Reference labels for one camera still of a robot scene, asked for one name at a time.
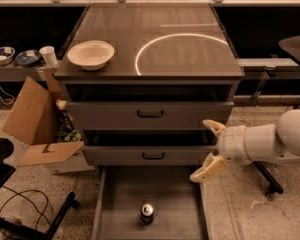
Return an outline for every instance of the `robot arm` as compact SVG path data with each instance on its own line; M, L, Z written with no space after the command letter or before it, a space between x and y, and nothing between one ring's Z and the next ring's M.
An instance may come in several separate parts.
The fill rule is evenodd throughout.
M212 120L204 120L203 124L218 137L219 155L207 156L203 166L190 176L193 182L206 182L216 177L228 163L243 165L268 161L300 166L300 109L284 113L276 124L229 128Z

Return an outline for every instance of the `open cardboard box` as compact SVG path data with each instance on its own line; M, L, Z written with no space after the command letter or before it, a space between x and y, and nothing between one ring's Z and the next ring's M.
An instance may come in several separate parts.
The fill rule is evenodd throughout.
M82 141L55 143L58 120L54 97L60 96L56 83L46 77L49 92L27 77L2 131L30 145L17 166L45 165L51 173L93 170L80 149Z

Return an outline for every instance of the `white bowl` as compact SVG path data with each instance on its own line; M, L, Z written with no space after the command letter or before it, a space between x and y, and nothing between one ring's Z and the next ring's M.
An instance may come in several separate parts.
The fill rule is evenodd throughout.
M0 66L9 64L12 59L15 50L12 47L0 47Z
M114 48L110 44L93 40L72 47L67 56L72 64L92 71L102 68L113 55Z

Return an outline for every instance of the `curved white line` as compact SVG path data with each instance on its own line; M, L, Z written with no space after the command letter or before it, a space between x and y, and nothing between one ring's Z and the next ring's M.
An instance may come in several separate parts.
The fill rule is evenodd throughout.
M139 50L139 52L137 53L137 56L134 60L134 67L136 69L136 72L139 76L141 76L141 73L139 71L139 66L138 66L138 62L139 62L139 58L141 56L141 54L143 53L143 51L150 45L152 45L155 42L161 41L163 39L167 39L167 38L171 38L171 37L176 37L176 36L195 36L195 37L203 37L203 38L207 38L207 39L211 39L214 41L218 41L220 43L226 44L228 45L228 43L224 40L221 40L220 38L216 38L216 37L212 37L212 36L208 36L208 35L204 35L204 34L195 34L195 33L179 33L179 34L171 34L171 35L166 35L166 36L161 36L158 37L156 39L151 40L150 42L146 43L144 46L141 47L141 49Z

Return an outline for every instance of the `drawer handle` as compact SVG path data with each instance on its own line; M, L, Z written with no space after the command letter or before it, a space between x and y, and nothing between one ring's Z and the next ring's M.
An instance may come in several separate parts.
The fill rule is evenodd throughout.
M143 159L146 160L161 160L164 158L164 152L162 153L152 153L152 154L147 154L145 152L142 153Z
M159 112L142 112L140 110L137 110L137 115L141 118L160 118L163 117L164 111L161 110Z

